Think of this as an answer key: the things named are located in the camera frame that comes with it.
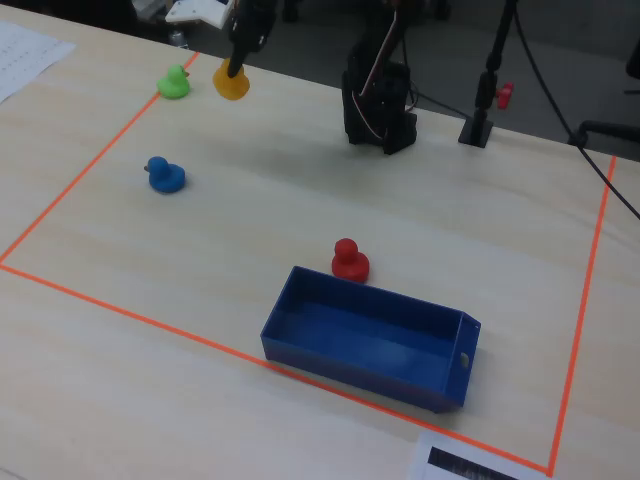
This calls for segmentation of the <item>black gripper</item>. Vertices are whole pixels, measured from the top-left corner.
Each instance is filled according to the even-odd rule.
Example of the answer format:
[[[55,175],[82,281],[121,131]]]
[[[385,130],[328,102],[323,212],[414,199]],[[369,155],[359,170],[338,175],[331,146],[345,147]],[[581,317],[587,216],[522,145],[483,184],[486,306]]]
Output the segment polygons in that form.
[[[227,76],[234,78],[249,53],[257,53],[271,34],[276,20],[277,2],[273,0],[237,1],[231,15],[229,38],[233,44]]]

